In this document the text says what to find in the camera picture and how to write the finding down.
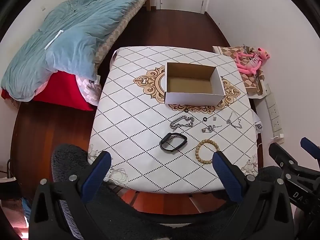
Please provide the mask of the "checkered beige mattress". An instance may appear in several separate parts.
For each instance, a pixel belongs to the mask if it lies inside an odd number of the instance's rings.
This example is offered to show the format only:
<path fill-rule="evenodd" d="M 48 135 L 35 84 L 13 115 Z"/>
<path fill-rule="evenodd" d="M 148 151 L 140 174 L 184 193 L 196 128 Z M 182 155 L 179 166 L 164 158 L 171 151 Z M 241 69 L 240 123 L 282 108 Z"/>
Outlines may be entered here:
<path fill-rule="evenodd" d="M 111 47 L 114 45 L 116 40 L 122 34 L 124 29 L 127 27 L 131 19 L 137 14 L 137 12 L 142 8 L 142 6 L 149 0 L 138 0 L 134 5 L 125 13 L 121 18 L 117 27 L 112 31 L 112 33 L 106 38 L 106 40 L 98 47 L 94 63 L 97 68 L 103 62 L 105 56 L 108 54 Z"/>

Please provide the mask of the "white cardboard box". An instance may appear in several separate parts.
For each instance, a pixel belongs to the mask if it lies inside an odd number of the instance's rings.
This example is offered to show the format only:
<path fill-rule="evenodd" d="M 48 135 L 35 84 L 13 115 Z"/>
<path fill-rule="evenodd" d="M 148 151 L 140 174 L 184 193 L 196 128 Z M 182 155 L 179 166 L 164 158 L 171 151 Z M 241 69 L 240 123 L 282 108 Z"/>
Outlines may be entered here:
<path fill-rule="evenodd" d="M 217 67 L 176 62 L 165 66 L 166 105 L 217 106 L 225 95 Z"/>

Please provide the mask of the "white power strip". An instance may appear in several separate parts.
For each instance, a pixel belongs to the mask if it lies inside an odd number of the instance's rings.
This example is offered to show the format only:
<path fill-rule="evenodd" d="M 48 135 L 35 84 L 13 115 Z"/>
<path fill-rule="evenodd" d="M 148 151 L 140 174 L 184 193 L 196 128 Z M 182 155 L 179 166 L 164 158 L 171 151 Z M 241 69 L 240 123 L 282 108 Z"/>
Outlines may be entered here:
<path fill-rule="evenodd" d="M 274 98 L 273 93 L 268 84 L 265 85 L 265 92 L 266 92 L 266 105 L 267 110 L 270 117 L 273 137 L 271 138 L 272 141 L 277 142 L 278 144 L 284 143 L 284 132 L 281 125 L 280 115 L 278 112 L 278 107 Z"/>

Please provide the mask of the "black fitness band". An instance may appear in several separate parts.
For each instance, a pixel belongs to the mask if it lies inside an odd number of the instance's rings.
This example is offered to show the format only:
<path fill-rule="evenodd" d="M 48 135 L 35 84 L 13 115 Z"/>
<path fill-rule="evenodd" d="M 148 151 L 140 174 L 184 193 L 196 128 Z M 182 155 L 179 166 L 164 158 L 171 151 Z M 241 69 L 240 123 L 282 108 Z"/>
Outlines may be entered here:
<path fill-rule="evenodd" d="M 187 145 L 188 138 L 181 133 L 168 133 L 159 142 L 160 149 L 167 153 L 174 153 Z"/>

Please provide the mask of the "black fuzzy seat cushion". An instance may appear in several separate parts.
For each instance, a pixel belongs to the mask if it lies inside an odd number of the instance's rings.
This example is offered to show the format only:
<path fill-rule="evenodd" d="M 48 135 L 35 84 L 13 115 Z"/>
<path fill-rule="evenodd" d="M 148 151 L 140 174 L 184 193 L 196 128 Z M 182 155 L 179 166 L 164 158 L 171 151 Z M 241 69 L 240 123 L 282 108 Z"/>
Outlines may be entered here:
<path fill-rule="evenodd" d="M 87 152 L 78 146 L 62 144 L 52 154 L 53 181 L 68 181 L 69 176 L 79 175 L 87 168 Z M 89 215 L 108 239 L 139 239 L 136 226 L 139 220 L 106 182 L 102 182 L 93 200 L 85 205 Z"/>

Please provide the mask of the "light blue duvet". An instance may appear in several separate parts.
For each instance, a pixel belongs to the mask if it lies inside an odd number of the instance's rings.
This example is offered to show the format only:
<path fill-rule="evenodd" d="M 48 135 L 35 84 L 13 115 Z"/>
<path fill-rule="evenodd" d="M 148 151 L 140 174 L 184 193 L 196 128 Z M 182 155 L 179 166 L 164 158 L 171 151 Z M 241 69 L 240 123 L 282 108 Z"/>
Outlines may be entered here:
<path fill-rule="evenodd" d="M 138 0 L 67 0 L 55 7 L 9 63 L 1 88 L 28 102 L 57 72 L 95 81 L 95 54 Z"/>

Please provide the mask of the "red bed sheet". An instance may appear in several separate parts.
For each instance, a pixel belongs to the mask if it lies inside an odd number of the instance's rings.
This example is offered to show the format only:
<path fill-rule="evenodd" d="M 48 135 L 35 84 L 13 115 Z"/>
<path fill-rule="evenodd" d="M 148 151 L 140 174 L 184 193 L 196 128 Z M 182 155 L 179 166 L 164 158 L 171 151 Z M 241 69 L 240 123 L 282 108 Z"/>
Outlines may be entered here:
<path fill-rule="evenodd" d="M 32 100 L 82 111 L 94 110 L 94 106 L 81 95 L 75 75 L 60 71 L 51 75 L 44 89 Z"/>

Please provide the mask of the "white patterned tablecloth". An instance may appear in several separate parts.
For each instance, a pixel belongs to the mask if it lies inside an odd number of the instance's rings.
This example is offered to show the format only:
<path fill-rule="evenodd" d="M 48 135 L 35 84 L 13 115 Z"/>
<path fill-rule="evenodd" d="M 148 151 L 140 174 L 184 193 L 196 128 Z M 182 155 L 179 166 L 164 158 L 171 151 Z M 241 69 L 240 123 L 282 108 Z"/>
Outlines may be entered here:
<path fill-rule="evenodd" d="M 225 97 L 215 107 L 166 105 L 168 62 L 217 67 Z M 164 152 L 159 142 L 168 133 L 185 135 L 187 145 Z M 258 174 L 253 113 L 232 58 L 165 46 L 123 47 L 114 53 L 88 149 L 90 163 L 101 152 L 110 153 L 107 182 L 150 193 L 220 190 L 223 186 L 210 163 L 217 150 L 244 174 Z"/>

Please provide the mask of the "pink panther plush toy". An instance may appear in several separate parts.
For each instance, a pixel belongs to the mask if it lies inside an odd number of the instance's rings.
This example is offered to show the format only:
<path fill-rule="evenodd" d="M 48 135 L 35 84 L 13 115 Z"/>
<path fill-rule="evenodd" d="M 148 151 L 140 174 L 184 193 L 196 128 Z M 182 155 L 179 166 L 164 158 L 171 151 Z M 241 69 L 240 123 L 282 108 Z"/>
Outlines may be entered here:
<path fill-rule="evenodd" d="M 249 61 L 242 65 L 240 63 L 240 57 L 248 57 Z M 252 54 L 246 53 L 236 53 L 235 54 L 235 64 L 238 71 L 246 75 L 256 75 L 260 67 L 265 64 L 265 62 L 270 58 L 270 54 L 263 48 L 258 48 L 253 50 Z"/>

